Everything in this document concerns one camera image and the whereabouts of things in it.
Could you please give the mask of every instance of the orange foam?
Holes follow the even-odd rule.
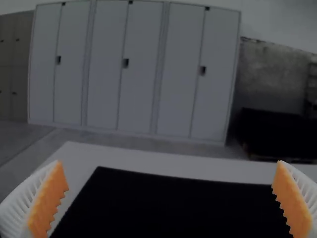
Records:
[[[57,206],[68,191],[68,184],[64,169],[60,161],[57,162],[52,172],[43,184],[31,208],[27,226],[34,238],[47,238],[47,231],[51,229],[50,223],[54,221]]]
[[[306,238],[313,227],[313,217],[295,180],[280,161],[277,162],[272,188],[276,201],[284,210],[287,225],[291,227],[289,233],[294,238]]]

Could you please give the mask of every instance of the cabinet handle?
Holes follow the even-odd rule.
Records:
[[[122,67],[123,67],[123,68],[128,68],[128,67],[129,67],[129,62],[130,62],[129,59],[123,59],[123,61],[122,61]]]
[[[57,64],[60,64],[60,63],[61,63],[61,56],[57,56],[57,57],[56,57],[56,63],[57,63]]]
[[[201,76],[205,76],[206,75],[206,71],[207,71],[206,66],[200,66],[200,75]]]

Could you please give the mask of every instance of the white cabinet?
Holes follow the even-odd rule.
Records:
[[[202,6],[171,4],[157,133],[188,137],[202,41]]]
[[[224,141],[234,87],[240,14],[211,8],[205,12],[201,72],[191,136]]]
[[[67,2],[61,10],[54,85],[54,121],[81,124],[82,82],[89,1]]]
[[[120,88],[118,129],[149,133],[163,3],[129,5]]]
[[[237,11],[181,3],[40,5],[29,120],[224,143],[239,21]]]
[[[61,3],[36,9],[29,73],[29,117],[53,122],[54,77]]]
[[[127,1],[98,1],[89,70],[87,125],[116,129]]]
[[[89,1],[37,7],[29,79],[31,120],[81,124],[89,11]]]

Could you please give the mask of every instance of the concrete wall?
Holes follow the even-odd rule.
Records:
[[[0,14],[60,0],[0,0]],[[242,36],[317,53],[316,0],[177,0],[242,11]]]
[[[234,112],[241,107],[300,114],[312,53],[241,39]]]

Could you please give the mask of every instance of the metal cabinet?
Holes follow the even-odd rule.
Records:
[[[171,4],[157,133],[188,137],[202,41],[202,6]]]
[[[118,129],[149,133],[159,50],[161,2],[129,5],[120,88]]]
[[[81,124],[89,12],[89,1],[37,7],[29,76],[31,120]]]
[[[181,3],[40,5],[29,120],[223,143],[239,21],[237,11]]]
[[[16,16],[0,16],[0,66],[12,66]]]
[[[53,122],[56,45],[61,3],[37,7],[29,72],[29,118]]]
[[[98,1],[89,70],[87,125],[116,129],[127,1]]]
[[[205,12],[191,136],[224,141],[234,87],[240,14],[211,8]]]
[[[1,119],[27,120],[27,79],[32,20],[33,11],[0,16],[0,94],[3,100],[0,107]]]
[[[10,79],[11,67],[0,66],[0,119],[10,119]]]
[[[54,84],[54,121],[80,125],[89,1],[62,6]]]
[[[28,66],[17,66],[11,75],[11,119],[27,120]]]
[[[13,65],[27,66],[32,33],[33,11],[18,13],[14,32]]]

